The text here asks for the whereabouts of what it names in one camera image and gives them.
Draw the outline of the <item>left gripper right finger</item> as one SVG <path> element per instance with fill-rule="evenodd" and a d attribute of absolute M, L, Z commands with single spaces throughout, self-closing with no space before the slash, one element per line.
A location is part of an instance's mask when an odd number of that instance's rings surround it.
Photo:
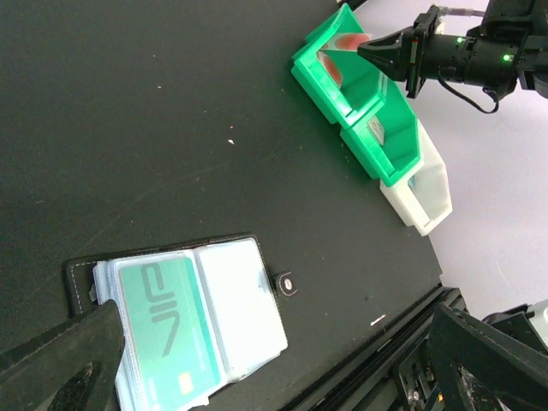
<path fill-rule="evenodd" d="M 434 376 L 446 410 L 546 410 L 547 335 L 531 306 L 485 321 L 441 305 L 429 333 Z"/>

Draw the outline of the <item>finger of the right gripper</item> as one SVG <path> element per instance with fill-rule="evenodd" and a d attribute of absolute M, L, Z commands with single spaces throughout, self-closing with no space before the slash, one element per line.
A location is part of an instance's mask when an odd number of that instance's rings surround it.
<path fill-rule="evenodd" d="M 402 33 L 392 33 L 378 39 L 370 39 L 363 42 L 358 47 L 358 52 L 364 53 L 380 53 L 381 51 L 396 51 L 401 48 Z"/>
<path fill-rule="evenodd" d="M 358 51 L 358 55 L 379 69 L 382 73 L 386 74 L 391 80 L 405 81 L 405 69 L 402 67 L 401 61 L 398 57 L 379 57 L 374 56 L 372 53 Z"/>

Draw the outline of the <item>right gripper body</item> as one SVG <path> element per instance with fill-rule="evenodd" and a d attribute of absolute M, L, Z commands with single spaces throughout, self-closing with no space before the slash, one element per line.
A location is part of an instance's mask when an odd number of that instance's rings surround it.
<path fill-rule="evenodd" d="M 421 13 L 412 26 L 402 31 L 401 64 L 405 69 L 405 90 L 408 98 L 416 98 L 426 80 L 439 77 L 439 66 L 435 65 L 432 39 L 435 34 L 427 33 L 427 14 Z"/>

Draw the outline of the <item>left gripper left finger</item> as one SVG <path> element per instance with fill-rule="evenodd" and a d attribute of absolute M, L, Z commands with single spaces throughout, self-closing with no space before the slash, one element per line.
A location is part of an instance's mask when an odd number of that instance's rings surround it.
<path fill-rule="evenodd" d="M 1 354 L 1 409 L 106 409 L 124 347 L 114 301 L 71 318 Z"/>

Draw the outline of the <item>red dotted card from holder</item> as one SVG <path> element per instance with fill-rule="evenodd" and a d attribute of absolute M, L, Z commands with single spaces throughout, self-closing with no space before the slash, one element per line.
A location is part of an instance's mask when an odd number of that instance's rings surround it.
<path fill-rule="evenodd" d="M 369 33 L 336 33 L 322 47 L 322 51 L 357 52 L 360 44 L 372 39 Z"/>

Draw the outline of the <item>black leather card holder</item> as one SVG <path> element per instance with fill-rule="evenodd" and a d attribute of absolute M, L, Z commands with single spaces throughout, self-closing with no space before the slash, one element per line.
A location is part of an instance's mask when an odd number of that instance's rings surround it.
<path fill-rule="evenodd" d="M 70 259 L 69 304 L 113 302 L 125 348 L 114 410 L 193 410 L 288 346 L 280 300 L 289 271 L 268 271 L 254 235 L 236 234 Z"/>

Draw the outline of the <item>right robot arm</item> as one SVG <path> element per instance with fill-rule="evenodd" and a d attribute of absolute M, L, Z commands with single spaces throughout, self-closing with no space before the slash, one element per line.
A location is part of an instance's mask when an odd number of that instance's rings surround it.
<path fill-rule="evenodd" d="M 410 27 L 360 44 L 357 53 L 416 98 L 427 80 L 453 88 L 478 86 L 495 105 L 516 87 L 547 95 L 547 3 L 491 1 L 482 19 L 462 36 L 438 33 L 440 20 L 458 10 L 432 5 Z"/>

